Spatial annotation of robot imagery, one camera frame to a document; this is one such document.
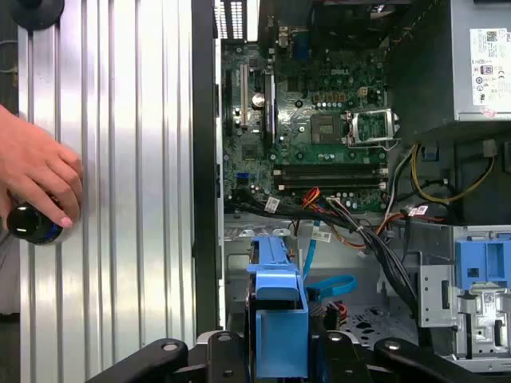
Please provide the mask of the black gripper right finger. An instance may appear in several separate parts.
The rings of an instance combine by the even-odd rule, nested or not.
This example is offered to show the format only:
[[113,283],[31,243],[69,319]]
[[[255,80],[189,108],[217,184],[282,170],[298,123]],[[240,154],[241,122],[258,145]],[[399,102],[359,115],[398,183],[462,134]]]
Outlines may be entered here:
[[320,382],[478,382],[479,375],[400,338],[369,350],[348,333],[319,336]]

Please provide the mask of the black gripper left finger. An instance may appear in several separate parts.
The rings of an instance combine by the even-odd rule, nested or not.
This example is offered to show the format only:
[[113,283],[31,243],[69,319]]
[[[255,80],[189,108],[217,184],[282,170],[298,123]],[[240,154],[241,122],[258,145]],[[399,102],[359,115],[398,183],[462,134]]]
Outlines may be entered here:
[[214,331],[192,348],[181,340],[156,340],[89,379],[90,382],[249,382],[244,340]]

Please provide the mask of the person's bare hand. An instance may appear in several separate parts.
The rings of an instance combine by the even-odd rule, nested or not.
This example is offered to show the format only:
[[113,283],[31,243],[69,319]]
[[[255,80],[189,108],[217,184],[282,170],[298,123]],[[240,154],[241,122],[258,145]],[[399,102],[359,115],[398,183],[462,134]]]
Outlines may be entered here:
[[57,225],[71,228],[81,214],[78,155],[46,130],[1,107],[1,218],[18,197]]

